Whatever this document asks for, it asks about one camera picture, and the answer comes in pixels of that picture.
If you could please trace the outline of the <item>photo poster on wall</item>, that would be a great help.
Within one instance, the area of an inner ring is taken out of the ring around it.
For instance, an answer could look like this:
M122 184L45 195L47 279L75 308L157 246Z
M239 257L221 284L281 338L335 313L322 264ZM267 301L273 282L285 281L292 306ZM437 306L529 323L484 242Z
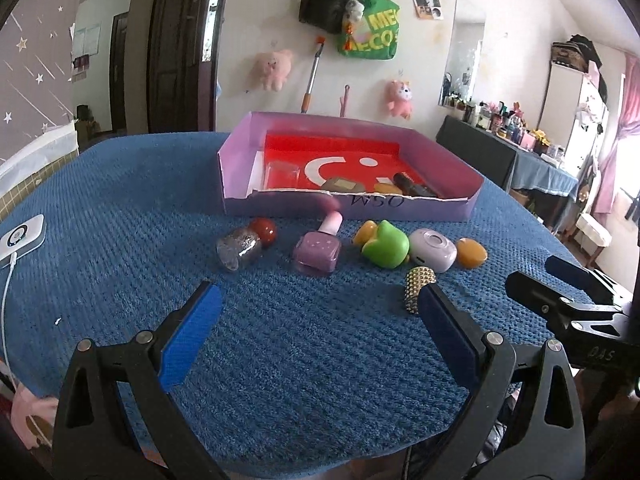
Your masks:
M440 0L412 0L416 16L420 20L441 20L442 5Z

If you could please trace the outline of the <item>purple nail polish bottle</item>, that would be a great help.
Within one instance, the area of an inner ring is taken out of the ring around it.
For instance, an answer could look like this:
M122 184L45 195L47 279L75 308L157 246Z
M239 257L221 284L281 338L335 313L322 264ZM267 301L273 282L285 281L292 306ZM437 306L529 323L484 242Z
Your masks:
M338 211L329 212L317 231L307 232L297 242L293 260L296 268L314 275L329 275L335 271L342 242L337 233L343 222Z

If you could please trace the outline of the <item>orange round puck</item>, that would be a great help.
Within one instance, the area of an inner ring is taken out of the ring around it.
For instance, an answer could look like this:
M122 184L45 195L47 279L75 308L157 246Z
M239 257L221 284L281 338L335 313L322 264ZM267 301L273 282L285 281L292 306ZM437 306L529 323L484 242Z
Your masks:
M400 188L389 183L375 183L374 192L382 195L404 195Z
M488 252L483 245L469 237L457 240L457 263L465 269L476 269L488 259Z

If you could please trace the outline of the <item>pink plush toy right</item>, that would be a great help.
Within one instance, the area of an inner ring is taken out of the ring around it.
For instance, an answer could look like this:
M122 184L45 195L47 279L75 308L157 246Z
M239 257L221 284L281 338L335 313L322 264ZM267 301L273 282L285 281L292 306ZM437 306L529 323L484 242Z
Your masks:
M392 117L411 118L413 112L412 91L408 81L392 80L386 86L386 106Z

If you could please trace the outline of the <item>dark wooden door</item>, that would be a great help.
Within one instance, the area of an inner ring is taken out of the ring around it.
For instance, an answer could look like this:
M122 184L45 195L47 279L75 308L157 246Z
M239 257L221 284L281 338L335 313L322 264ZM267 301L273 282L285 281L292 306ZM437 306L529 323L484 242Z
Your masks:
M215 128L226 0L154 0L146 68L149 132Z

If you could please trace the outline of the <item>pink curtain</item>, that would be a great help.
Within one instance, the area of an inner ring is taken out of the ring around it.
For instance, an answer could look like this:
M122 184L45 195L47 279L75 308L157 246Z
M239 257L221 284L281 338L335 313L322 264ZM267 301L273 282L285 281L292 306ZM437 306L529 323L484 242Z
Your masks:
M598 216L608 216L613 209L617 194L616 174L617 157L620 144L628 138L639 135L639 59L632 54L625 54L625 83L616 136L608 156L601 165L601 185L592 211Z

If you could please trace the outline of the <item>pink round gadget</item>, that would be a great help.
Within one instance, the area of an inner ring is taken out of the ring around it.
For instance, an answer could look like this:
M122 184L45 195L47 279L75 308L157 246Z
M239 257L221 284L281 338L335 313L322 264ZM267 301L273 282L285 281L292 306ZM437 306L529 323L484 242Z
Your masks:
M435 273L447 272L457 259L456 245L442 233L422 228L409 235L409 256L417 266L427 266Z

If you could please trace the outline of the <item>bag on wardrobe top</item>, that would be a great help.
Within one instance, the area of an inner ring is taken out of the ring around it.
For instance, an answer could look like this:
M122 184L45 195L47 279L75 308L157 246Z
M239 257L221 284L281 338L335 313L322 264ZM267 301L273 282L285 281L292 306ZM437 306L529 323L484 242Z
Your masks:
M554 42L551 46L551 62L583 73L589 72L590 63L598 70L602 67L594 43L582 35L571 36L567 42Z

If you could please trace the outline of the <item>gold studded cylinder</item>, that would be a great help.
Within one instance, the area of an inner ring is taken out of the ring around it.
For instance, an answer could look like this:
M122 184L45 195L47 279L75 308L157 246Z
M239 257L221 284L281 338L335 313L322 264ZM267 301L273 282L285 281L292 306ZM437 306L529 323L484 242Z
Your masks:
M434 271L428 266L414 266L405 279L404 305L407 312L417 315L418 297L421 289L436 282Z

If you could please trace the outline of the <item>black backpack on wall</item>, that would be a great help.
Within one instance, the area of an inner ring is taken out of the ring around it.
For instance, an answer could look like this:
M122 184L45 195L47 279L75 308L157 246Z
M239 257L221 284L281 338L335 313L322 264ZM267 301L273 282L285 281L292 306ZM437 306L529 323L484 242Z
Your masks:
M300 0L298 20L338 35L342 30L345 6L349 0Z

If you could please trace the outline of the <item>green and orange toy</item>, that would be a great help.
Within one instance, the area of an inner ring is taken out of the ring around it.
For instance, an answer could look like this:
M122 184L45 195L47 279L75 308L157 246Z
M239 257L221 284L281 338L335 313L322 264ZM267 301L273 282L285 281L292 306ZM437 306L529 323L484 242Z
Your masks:
M410 250L407 234L387 220L367 220L360 226L352 242L359 248L363 258L387 270L405 263Z

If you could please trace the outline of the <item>glitter bottle with red cap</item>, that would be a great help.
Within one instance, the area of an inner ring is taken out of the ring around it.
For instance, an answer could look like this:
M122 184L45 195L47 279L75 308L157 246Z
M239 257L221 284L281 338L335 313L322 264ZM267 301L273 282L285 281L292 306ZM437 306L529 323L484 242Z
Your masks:
M267 218L255 218L247 226L235 229L216 241L216 254L222 266L238 272L271 247L278 237L276 224Z

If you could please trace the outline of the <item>brown square compact case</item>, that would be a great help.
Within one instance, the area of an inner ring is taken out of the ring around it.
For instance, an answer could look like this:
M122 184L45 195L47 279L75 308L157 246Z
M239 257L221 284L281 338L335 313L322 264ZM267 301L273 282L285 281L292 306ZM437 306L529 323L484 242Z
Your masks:
M320 188L322 191L332 193L350 193L358 194L367 192L366 187L361 183L344 177L329 178Z

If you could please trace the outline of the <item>white wardrobe cabinet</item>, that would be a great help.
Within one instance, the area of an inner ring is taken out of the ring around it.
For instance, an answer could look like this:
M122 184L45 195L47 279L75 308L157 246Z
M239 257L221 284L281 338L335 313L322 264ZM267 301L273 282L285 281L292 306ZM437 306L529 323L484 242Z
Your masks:
M560 168L577 177L589 157L600 153L608 107L590 78L551 63L538 129L546 134Z

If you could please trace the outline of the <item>clear plastic cup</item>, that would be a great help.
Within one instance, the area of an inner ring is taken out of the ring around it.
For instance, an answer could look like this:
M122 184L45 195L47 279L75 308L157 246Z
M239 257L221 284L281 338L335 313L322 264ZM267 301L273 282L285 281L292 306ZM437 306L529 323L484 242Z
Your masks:
M300 168L285 160L272 160L265 166L265 190L292 190L297 188Z

